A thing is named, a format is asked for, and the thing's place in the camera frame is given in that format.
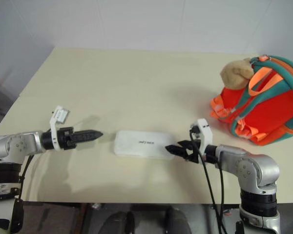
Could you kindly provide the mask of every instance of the table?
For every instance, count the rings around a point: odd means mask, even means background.
[[[254,55],[55,48],[0,124],[0,135],[47,130],[57,105],[70,110],[64,126],[104,136],[74,150],[36,155],[23,199],[52,202],[211,203],[202,165],[118,157],[119,130],[166,132],[188,139],[206,118],[213,143],[267,154],[280,166],[279,203],[293,202],[293,137],[264,147],[233,137],[209,116],[209,100],[223,87],[222,67]],[[208,166],[217,202],[219,172]],[[224,172],[225,203],[239,203],[237,178]]]

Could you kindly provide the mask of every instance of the stuffed teddy bear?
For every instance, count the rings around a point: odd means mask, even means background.
[[[247,86],[254,75],[250,58],[228,63],[220,73],[226,88],[239,90]]]

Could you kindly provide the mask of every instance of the black wire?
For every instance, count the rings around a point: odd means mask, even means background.
[[[225,234],[228,234],[227,231],[226,231],[226,228],[222,222],[222,220],[220,219],[220,216],[219,216],[219,213],[218,213],[218,209],[217,209],[217,206],[216,206],[216,203],[215,203],[215,199],[214,199],[214,195],[213,195],[213,191],[211,189],[211,185],[210,185],[210,180],[209,180],[209,174],[207,172],[207,169],[206,169],[206,165],[205,165],[205,161],[203,160],[203,157],[201,155],[201,152],[200,152],[200,149],[199,147],[195,144],[194,142],[194,139],[193,139],[193,136],[192,136],[192,131],[190,130],[190,139],[194,145],[194,147],[196,147],[196,150],[200,156],[200,159],[202,161],[202,164],[203,164],[203,168],[204,168],[204,172],[205,172],[205,176],[206,176],[206,180],[207,180],[207,184],[209,186],[209,193],[210,193],[210,197],[211,197],[211,200],[212,200],[212,204],[213,204],[213,208],[215,210],[215,214],[216,214],[216,219],[217,219],[217,225],[218,225],[218,232],[219,234],[222,234],[221,232],[221,228],[223,228]]]
[[[219,174],[220,174],[220,183],[221,183],[221,204],[220,204],[220,221],[222,223],[223,221],[223,215],[224,215],[224,201],[225,201],[225,189],[224,189],[224,176],[223,176],[223,169],[222,169],[222,163],[221,163],[221,157],[218,162],[218,168],[219,168]]]
[[[19,199],[21,198],[21,193],[23,191],[23,184],[24,184],[24,180],[25,180],[25,174],[26,174],[26,171],[28,169],[28,166],[29,166],[31,160],[33,160],[33,157],[34,157],[34,155],[30,155],[28,157],[26,165],[25,165],[25,168],[24,168],[24,171],[23,171],[23,174],[20,177],[21,189],[20,189]]]
[[[219,221],[219,214],[218,214],[218,210],[217,210],[217,206],[216,206],[216,203],[215,203],[215,199],[214,199],[214,195],[213,195],[213,191],[211,189],[211,185],[210,185],[210,180],[209,180],[209,174],[207,172],[207,169],[206,169],[206,165],[205,165],[205,162],[203,160],[203,157],[201,155],[201,152],[200,152],[200,149],[199,147],[195,144],[194,142],[194,139],[193,139],[193,136],[192,136],[192,131],[190,131],[190,139],[192,141],[192,144],[194,145],[194,147],[196,147],[196,150],[198,151],[198,154],[201,158],[201,161],[202,161],[202,164],[203,164],[203,168],[204,168],[204,172],[205,172],[205,176],[206,176],[206,180],[207,180],[207,184],[209,185],[209,193],[210,193],[210,197],[211,197],[211,201],[213,203],[213,208],[215,210],[215,213],[216,213],[216,218],[217,218],[217,225],[218,225],[218,232],[219,234],[221,234],[221,227],[220,227],[220,221]]]

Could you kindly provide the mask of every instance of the floor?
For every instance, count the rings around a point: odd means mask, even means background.
[[[104,221],[117,211],[133,210],[136,220],[136,234],[163,234],[163,220],[167,205],[160,205],[158,211],[143,208],[143,205],[105,204],[100,210],[92,210],[87,215],[83,234],[97,234]],[[193,234],[217,234],[217,223],[214,210],[210,205],[174,204],[173,207],[186,215]],[[279,204],[281,214],[281,231],[293,234],[293,204]],[[240,220],[238,210],[227,210],[224,216],[225,226],[229,234],[235,232],[235,223]]]
[[[136,234],[163,234],[164,210],[167,204],[104,204],[99,210],[88,208],[82,234],[98,234],[102,224],[113,213],[132,210],[135,215]],[[210,205],[174,204],[186,215],[193,234],[216,234],[214,210]],[[24,224],[20,234],[73,234],[79,209],[72,204],[27,202],[24,206]],[[293,204],[279,204],[281,230],[293,234]],[[239,213],[228,210],[224,216],[229,234],[235,231]]]

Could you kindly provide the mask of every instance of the orange backpack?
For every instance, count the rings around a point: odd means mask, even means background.
[[[246,88],[224,88],[211,100],[211,116],[230,132],[257,145],[293,136],[293,62],[278,56],[252,58],[254,76]]]

